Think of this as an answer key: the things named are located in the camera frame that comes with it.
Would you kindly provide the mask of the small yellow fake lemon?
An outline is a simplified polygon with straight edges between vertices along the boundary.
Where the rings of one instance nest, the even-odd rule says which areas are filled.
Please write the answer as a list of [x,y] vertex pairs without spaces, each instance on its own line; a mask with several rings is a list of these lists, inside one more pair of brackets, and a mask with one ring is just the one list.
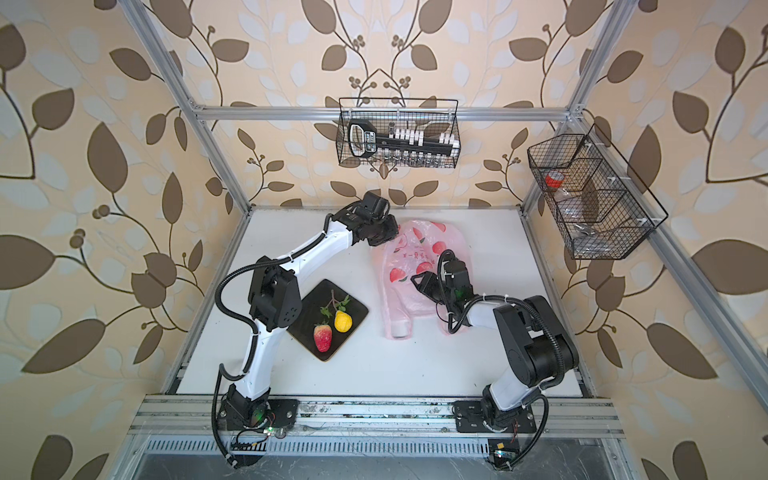
[[332,290],[329,302],[320,308],[321,315],[327,320],[332,320],[333,328],[339,333],[347,333],[353,326],[353,319],[347,311],[350,301],[349,295],[338,300]]

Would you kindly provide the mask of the red fake strawberry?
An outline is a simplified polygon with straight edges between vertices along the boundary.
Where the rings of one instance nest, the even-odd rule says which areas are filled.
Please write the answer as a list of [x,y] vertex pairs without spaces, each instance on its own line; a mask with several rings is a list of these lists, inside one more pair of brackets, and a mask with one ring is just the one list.
[[313,340],[318,352],[325,353],[332,345],[333,329],[327,323],[318,324],[313,330]]

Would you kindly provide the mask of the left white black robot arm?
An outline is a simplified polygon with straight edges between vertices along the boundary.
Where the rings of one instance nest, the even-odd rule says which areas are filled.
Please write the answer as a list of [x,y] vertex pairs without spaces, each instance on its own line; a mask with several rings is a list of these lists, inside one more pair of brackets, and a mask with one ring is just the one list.
[[[282,337],[301,313],[301,281],[356,243],[365,241],[376,247],[394,239],[397,233],[389,201],[368,192],[362,199],[328,214],[317,236],[296,250],[278,258],[263,256],[235,269],[217,285],[214,300],[219,312],[247,325],[251,336],[240,373],[232,374],[219,366],[217,378],[231,385],[222,406],[213,408],[215,418],[224,416],[255,428],[269,417],[271,372]],[[243,315],[225,305],[223,293],[230,282],[247,274],[251,276],[246,291],[249,310]]]

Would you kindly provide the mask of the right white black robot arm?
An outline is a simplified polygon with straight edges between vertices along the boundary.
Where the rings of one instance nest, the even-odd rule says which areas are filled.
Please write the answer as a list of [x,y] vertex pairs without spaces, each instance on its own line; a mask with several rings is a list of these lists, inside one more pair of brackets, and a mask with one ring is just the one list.
[[475,423],[484,430],[509,430],[579,364],[575,343],[546,297],[478,294],[465,262],[450,249],[438,256],[435,271],[417,273],[411,283],[444,307],[450,334],[478,327],[495,331],[501,339],[508,367],[484,387],[478,402]]

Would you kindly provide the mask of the black tool set in basket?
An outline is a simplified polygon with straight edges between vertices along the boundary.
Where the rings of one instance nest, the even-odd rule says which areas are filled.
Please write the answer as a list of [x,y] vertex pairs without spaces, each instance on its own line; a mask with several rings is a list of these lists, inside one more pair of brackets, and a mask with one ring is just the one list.
[[453,161],[461,151],[460,139],[446,132],[437,137],[426,130],[397,127],[390,122],[379,133],[369,120],[351,120],[346,129],[346,145],[356,158],[380,158],[403,163],[442,163]]

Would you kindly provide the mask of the dark square plate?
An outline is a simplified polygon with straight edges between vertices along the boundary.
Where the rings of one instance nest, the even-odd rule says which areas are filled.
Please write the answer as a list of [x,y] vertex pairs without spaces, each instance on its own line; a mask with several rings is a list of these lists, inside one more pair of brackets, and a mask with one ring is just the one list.
[[328,361],[369,314],[360,300],[328,279],[302,298],[299,318],[288,333],[320,361]]

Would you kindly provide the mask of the red capped item in basket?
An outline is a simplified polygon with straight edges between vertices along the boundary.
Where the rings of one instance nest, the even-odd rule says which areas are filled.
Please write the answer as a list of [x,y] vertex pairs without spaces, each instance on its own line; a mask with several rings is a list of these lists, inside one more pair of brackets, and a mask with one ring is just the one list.
[[565,176],[560,171],[551,170],[546,173],[544,183],[549,190],[556,191],[562,187]]

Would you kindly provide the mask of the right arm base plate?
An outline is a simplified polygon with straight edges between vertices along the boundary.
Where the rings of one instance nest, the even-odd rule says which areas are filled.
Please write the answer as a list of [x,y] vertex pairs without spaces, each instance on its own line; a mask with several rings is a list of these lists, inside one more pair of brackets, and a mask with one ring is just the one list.
[[451,407],[459,433],[532,434],[537,425],[530,409],[499,410],[489,400],[459,400]]

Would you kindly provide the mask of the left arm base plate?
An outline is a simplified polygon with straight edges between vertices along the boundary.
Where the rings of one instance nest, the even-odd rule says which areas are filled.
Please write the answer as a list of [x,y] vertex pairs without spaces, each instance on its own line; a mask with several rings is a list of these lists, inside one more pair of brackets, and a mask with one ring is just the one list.
[[219,427],[227,431],[290,430],[297,420],[298,406],[296,399],[225,397],[218,407],[216,420]]

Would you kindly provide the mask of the aluminium front rail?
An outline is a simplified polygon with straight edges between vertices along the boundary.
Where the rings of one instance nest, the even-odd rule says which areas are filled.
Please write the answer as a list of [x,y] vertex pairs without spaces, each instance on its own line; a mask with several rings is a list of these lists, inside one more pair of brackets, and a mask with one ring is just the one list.
[[[474,397],[382,397],[382,396],[285,396],[296,399],[298,417],[289,436],[365,437],[459,437],[509,436],[498,433],[459,433],[451,407],[455,401]],[[607,399],[555,397],[549,400],[549,415],[543,418],[542,403],[528,407],[537,429],[545,438],[623,439],[625,432],[611,401]]]

